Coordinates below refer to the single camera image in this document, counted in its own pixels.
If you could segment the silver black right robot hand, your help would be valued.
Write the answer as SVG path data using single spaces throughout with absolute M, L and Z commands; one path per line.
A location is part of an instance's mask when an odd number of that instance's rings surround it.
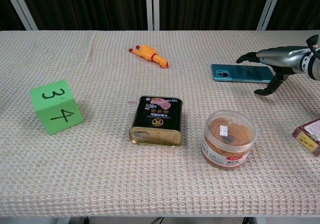
M 283 46 L 249 52 L 240 56 L 236 63 L 244 61 L 262 63 L 270 66 L 275 75 L 265 89 L 257 89 L 255 94 L 268 96 L 276 92 L 282 83 L 290 76 L 303 73 L 302 62 L 311 51 L 305 46 Z

